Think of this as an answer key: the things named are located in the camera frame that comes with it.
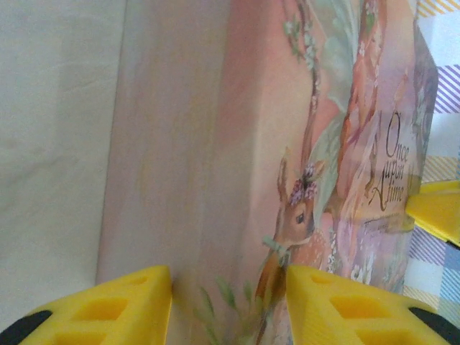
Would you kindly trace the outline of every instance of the yellow plastic piece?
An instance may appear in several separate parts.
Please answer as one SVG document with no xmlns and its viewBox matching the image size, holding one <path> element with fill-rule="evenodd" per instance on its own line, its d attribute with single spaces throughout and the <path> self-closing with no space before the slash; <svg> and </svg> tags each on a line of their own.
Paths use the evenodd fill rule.
<svg viewBox="0 0 460 345">
<path fill-rule="evenodd" d="M 287 269 L 294 345 L 448 345 L 408 308 L 425 303 L 309 268 Z"/>
<path fill-rule="evenodd" d="M 460 246 L 460 181 L 425 183 L 409 197 L 406 213 L 430 234 Z"/>
<path fill-rule="evenodd" d="M 163 345 L 171 301 L 169 269 L 151 267 L 32 311 L 52 315 L 21 345 Z"/>
</svg>

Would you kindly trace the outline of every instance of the black rubber edge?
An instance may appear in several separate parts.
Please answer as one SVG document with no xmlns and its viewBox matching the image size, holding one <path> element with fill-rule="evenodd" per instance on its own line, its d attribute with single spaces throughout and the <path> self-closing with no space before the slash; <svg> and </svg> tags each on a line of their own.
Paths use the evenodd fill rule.
<svg viewBox="0 0 460 345">
<path fill-rule="evenodd" d="M 460 345 L 460 329 L 447 321 L 442 316 L 427 310 L 412 307 L 409 310 L 425 325 L 430 327 L 439 336 L 442 336 L 450 345 Z"/>
<path fill-rule="evenodd" d="M 52 311 L 42 310 L 36 312 L 35 314 L 20 318 L 18 321 L 10 325 L 10 327 L 0 333 L 0 344 L 19 345 L 51 315 Z"/>
</svg>

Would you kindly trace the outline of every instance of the deer eye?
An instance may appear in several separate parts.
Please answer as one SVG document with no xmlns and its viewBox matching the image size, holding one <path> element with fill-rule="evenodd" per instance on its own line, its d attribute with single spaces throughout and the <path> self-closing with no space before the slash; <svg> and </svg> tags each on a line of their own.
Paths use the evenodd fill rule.
<svg viewBox="0 0 460 345">
<path fill-rule="evenodd" d="M 297 217 L 295 217 L 295 222 L 297 224 L 301 224 L 305 221 L 305 214 L 302 212 L 300 215 L 298 215 Z"/>
</svg>

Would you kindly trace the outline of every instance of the checkered cloth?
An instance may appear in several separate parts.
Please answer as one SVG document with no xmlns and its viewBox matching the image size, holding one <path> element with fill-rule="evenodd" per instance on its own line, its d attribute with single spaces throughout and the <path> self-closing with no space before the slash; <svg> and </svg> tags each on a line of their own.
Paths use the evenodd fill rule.
<svg viewBox="0 0 460 345">
<path fill-rule="evenodd" d="M 460 1 L 421 0 L 418 15 L 438 66 L 438 93 L 423 182 L 460 179 Z M 447 56 L 445 51 L 451 49 L 455 52 Z M 460 249 L 415 228 L 403 292 L 433 306 L 460 327 Z"/>
</svg>

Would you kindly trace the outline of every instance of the white wall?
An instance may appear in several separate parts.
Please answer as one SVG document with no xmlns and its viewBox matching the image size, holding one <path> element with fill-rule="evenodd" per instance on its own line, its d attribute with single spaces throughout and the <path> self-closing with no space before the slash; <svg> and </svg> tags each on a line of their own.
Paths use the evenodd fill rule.
<svg viewBox="0 0 460 345">
<path fill-rule="evenodd" d="M 94 284 L 125 2 L 0 1 L 0 330 Z"/>
</svg>

